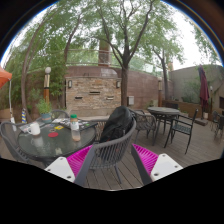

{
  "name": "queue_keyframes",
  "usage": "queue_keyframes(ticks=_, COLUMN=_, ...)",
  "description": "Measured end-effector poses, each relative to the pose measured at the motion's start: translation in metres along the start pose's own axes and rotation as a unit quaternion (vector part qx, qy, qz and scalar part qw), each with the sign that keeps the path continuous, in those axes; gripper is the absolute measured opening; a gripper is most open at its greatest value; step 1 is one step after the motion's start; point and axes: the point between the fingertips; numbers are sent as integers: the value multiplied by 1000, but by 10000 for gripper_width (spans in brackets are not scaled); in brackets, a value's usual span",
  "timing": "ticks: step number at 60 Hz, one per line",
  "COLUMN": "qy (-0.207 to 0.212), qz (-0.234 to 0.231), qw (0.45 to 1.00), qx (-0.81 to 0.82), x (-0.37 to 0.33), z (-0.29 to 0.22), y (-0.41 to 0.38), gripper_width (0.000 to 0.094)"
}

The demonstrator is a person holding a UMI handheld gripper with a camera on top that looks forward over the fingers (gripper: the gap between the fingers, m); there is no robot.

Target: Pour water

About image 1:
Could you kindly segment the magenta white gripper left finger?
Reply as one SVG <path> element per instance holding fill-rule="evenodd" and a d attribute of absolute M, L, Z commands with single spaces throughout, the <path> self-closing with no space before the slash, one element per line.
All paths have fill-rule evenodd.
<path fill-rule="evenodd" d="M 94 146 L 87 146 L 69 157 L 58 157 L 46 168 L 46 171 L 78 186 L 83 186 L 94 153 Z"/>

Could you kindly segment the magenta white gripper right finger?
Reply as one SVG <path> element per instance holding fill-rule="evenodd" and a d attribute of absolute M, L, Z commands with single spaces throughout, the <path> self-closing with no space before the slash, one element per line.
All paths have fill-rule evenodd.
<path fill-rule="evenodd" d="M 137 165 L 143 185 L 150 184 L 182 169 L 166 153 L 157 155 L 147 148 L 133 144 L 131 154 Z"/>

